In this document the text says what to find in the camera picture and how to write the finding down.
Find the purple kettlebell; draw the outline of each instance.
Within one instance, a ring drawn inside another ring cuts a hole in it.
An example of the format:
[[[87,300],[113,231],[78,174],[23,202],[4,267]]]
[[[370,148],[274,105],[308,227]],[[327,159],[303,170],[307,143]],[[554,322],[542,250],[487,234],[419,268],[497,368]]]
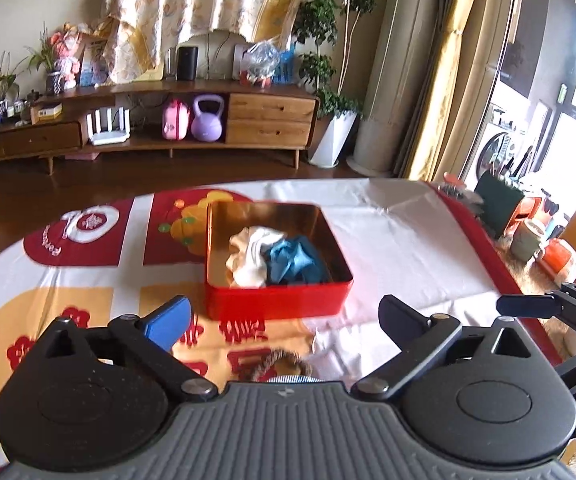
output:
[[[203,112],[199,109],[202,101],[214,101],[219,103],[219,111],[216,114]],[[199,95],[193,101],[194,120],[190,126],[193,137],[202,142],[215,142],[222,136],[223,97],[215,94]]]

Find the red flower print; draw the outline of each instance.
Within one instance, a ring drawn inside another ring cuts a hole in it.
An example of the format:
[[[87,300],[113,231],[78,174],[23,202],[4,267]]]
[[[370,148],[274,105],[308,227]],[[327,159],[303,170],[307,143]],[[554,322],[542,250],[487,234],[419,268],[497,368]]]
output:
[[[85,310],[79,310],[76,306],[70,305],[63,310],[62,316],[69,317],[79,328],[88,328],[90,314]]]
[[[34,339],[30,339],[27,335],[17,338],[14,345],[9,346],[6,351],[6,357],[10,361],[10,369],[15,371],[19,366],[21,359],[30,351],[34,345]]]

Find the wooden floor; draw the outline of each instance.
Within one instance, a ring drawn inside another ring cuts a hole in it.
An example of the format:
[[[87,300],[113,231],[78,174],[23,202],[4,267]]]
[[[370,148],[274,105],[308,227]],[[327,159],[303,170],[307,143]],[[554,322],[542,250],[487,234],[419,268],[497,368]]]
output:
[[[282,178],[358,177],[344,162],[320,170],[292,152],[192,150],[104,153],[94,162],[55,159],[46,173],[38,159],[0,162],[0,251],[62,213],[163,189]]]

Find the red tin box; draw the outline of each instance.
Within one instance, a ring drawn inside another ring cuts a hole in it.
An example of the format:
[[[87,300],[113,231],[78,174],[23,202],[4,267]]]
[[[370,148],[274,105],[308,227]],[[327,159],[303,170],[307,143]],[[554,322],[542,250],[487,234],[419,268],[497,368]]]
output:
[[[226,260],[230,237],[244,227],[265,226],[288,237],[305,235],[319,251],[331,281],[319,285],[230,288]],[[215,320],[292,319],[338,314],[353,275],[321,209],[313,204],[213,202],[208,206],[206,307]]]

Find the screw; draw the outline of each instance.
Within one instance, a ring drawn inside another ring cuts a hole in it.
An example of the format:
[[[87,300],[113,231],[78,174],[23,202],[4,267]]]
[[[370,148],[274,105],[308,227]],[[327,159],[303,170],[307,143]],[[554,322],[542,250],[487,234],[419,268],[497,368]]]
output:
[[[204,378],[188,379],[181,384],[181,390],[188,395],[208,395],[214,390],[214,384]]]
[[[364,394],[378,395],[388,391],[388,383],[379,377],[365,377],[357,383],[357,389]]]

